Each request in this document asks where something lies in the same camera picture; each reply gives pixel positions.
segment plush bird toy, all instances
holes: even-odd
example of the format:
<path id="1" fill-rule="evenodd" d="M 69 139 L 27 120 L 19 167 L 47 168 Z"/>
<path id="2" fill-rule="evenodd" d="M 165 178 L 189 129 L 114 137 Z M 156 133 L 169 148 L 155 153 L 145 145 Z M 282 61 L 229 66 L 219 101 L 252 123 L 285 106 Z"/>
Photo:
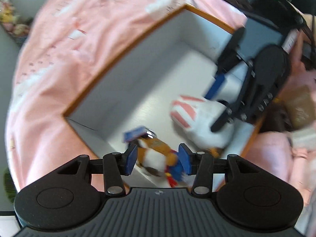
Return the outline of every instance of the plush bird toy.
<path id="1" fill-rule="evenodd" d="M 129 144 L 138 146 L 137 165 L 148 176 L 165 176 L 171 187 L 177 186 L 177 181 L 182 181 L 183 167 L 178 159 L 178 153 L 171 149 L 165 142 L 142 127 L 128 132 Z"/>

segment white plush toy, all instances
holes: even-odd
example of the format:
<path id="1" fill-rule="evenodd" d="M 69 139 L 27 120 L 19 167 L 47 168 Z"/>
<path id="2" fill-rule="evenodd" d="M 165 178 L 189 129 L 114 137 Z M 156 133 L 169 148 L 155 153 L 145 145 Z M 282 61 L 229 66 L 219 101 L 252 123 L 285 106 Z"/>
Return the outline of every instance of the white plush toy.
<path id="1" fill-rule="evenodd" d="M 210 128 L 225 109 L 217 101 L 181 95 L 172 102 L 170 116 L 200 149 L 223 149 L 232 138 L 234 123 L 226 123 L 218 132 Z"/>

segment blue gripper pad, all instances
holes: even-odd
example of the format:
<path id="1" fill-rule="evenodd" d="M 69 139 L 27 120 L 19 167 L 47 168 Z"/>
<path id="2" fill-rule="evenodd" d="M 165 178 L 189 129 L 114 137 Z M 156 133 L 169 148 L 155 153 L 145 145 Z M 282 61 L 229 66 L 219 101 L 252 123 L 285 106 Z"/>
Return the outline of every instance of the blue gripper pad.
<path id="1" fill-rule="evenodd" d="M 191 162 L 190 162 L 190 156 L 186 153 L 185 149 L 179 145 L 178 148 L 178 157 L 179 160 L 183 166 L 183 170 L 187 175 L 191 175 Z"/>
<path id="2" fill-rule="evenodd" d="M 209 89 L 207 94 L 204 96 L 204 98 L 207 100 L 211 100 L 212 98 L 214 98 L 224 82 L 225 82 L 225 74 L 220 74 L 216 76 L 214 83 L 212 84 L 211 88 Z"/>
<path id="3" fill-rule="evenodd" d="M 132 152 L 127 156 L 126 165 L 125 165 L 125 173 L 130 175 L 133 171 L 137 160 L 137 146 L 134 147 Z"/>

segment brown paper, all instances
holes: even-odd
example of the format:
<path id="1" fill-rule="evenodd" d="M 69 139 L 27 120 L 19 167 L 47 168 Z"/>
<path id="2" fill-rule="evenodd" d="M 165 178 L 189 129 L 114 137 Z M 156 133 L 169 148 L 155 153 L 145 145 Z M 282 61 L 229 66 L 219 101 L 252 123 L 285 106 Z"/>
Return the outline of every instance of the brown paper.
<path id="1" fill-rule="evenodd" d="M 266 110 L 266 116 L 261 126 L 260 133 L 264 132 L 293 131 L 292 123 L 285 109 L 284 103 L 280 100 L 272 102 Z"/>
<path id="2" fill-rule="evenodd" d="M 303 128 L 316 119 L 314 101 L 308 86 L 287 92 L 283 100 L 294 129 Z"/>

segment small blue card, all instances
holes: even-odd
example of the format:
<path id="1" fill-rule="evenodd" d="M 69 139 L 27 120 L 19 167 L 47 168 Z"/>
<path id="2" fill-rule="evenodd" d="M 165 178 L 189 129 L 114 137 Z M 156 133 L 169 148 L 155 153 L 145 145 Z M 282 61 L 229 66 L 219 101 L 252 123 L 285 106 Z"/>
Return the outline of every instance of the small blue card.
<path id="1" fill-rule="evenodd" d="M 130 142 L 133 141 L 134 139 L 144 135 L 147 133 L 147 128 L 144 126 L 137 127 L 131 131 L 125 132 L 123 134 L 123 142 Z"/>

